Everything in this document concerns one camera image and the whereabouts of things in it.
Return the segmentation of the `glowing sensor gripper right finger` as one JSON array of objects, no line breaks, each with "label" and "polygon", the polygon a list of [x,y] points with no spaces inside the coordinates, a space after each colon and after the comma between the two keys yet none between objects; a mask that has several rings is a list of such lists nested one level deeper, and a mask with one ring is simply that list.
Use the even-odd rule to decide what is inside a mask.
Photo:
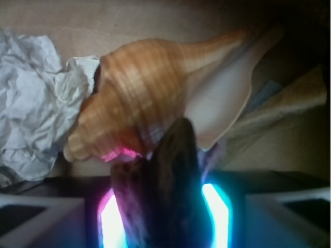
[{"label": "glowing sensor gripper right finger", "polygon": [[212,247],[330,247],[330,183],[300,172],[211,172]]}]

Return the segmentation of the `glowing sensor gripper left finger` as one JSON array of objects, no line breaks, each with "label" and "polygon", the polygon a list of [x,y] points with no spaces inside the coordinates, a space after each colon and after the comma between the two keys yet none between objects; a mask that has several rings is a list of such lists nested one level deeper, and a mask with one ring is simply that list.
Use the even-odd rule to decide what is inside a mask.
[{"label": "glowing sensor gripper left finger", "polygon": [[124,247],[110,178],[49,178],[1,189],[1,247]]}]

